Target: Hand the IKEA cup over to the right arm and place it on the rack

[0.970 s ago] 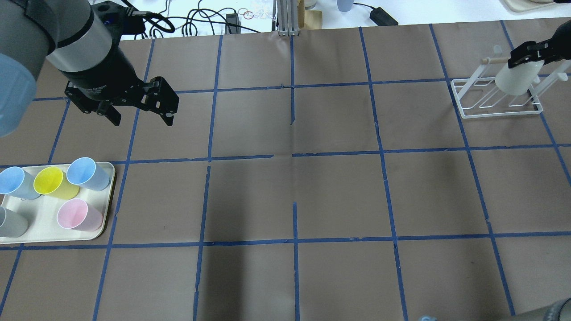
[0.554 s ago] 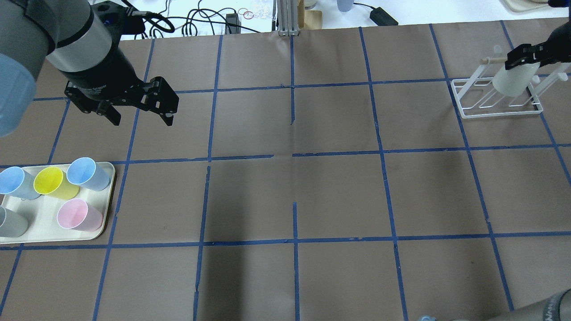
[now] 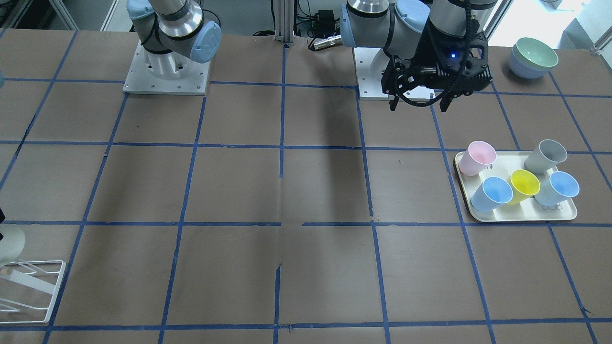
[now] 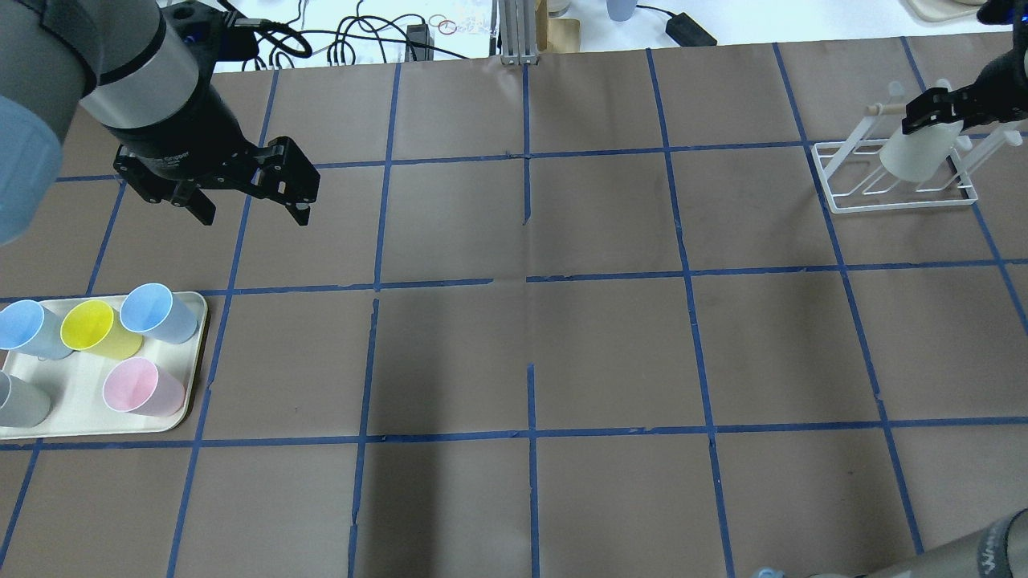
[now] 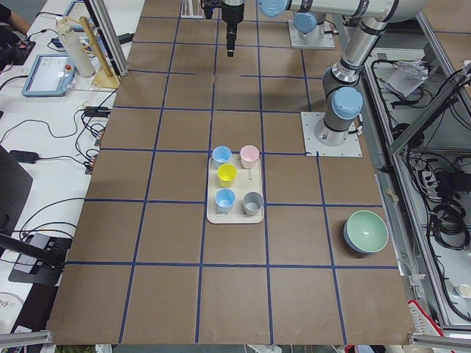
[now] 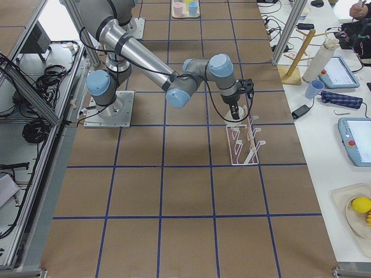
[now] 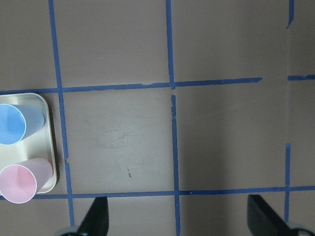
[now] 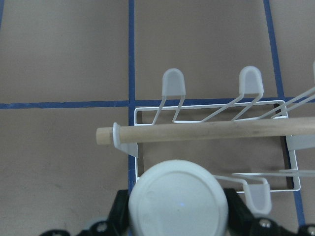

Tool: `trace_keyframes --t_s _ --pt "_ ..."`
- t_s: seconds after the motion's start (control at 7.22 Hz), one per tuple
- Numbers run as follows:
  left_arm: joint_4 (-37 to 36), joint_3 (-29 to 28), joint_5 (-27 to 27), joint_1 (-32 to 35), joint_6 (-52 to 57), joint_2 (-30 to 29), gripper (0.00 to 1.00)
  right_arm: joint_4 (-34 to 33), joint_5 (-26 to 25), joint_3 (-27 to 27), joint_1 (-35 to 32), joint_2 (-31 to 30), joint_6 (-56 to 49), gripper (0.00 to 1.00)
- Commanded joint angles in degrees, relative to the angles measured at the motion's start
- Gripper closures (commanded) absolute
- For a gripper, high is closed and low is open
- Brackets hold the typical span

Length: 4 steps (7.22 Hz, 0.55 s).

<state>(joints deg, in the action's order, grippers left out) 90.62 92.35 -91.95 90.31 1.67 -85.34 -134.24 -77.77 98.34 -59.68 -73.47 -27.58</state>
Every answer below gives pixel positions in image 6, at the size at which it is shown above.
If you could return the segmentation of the person's hand at desk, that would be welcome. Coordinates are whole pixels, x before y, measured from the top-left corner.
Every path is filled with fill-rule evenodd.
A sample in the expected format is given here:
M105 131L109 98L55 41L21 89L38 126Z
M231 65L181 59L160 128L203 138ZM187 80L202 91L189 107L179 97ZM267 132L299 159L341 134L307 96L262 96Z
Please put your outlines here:
M353 4L350 8L349 15L355 20L362 20L368 16L368 6L365 1Z

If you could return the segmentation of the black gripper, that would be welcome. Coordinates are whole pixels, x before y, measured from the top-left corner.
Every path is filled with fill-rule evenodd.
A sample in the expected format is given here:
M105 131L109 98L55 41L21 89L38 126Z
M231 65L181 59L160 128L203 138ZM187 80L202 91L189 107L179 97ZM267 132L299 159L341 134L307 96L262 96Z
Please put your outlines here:
M239 120L240 119L238 108L239 93L234 93L229 96L222 95L221 97L224 103L229 105L233 120Z

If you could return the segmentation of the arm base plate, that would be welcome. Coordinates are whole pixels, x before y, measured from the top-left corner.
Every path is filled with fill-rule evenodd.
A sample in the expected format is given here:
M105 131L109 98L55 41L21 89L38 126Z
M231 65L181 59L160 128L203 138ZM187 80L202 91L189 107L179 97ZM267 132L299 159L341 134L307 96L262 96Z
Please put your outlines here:
M127 25L127 32L137 40L141 40L144 35L145 18L131 18Z
M135 91L116 91L115 101L107 108L96 106L93 97L83 126L85 128L116 128L130 127Z

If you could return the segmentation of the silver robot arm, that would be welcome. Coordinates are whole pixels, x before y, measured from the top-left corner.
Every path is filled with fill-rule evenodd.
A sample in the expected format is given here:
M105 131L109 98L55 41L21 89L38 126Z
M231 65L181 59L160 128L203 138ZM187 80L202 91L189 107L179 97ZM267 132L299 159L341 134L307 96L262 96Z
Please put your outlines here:
M234 75L230 57L224 53L209 60L190 58L183 73L172 70L124 29L132 19L136 1L76 1L83 29L113 56L120 56L139 68L166 93L167 102L182 108L198 90L202 81L216 84L234 121L241 118L238 100L241 86Z

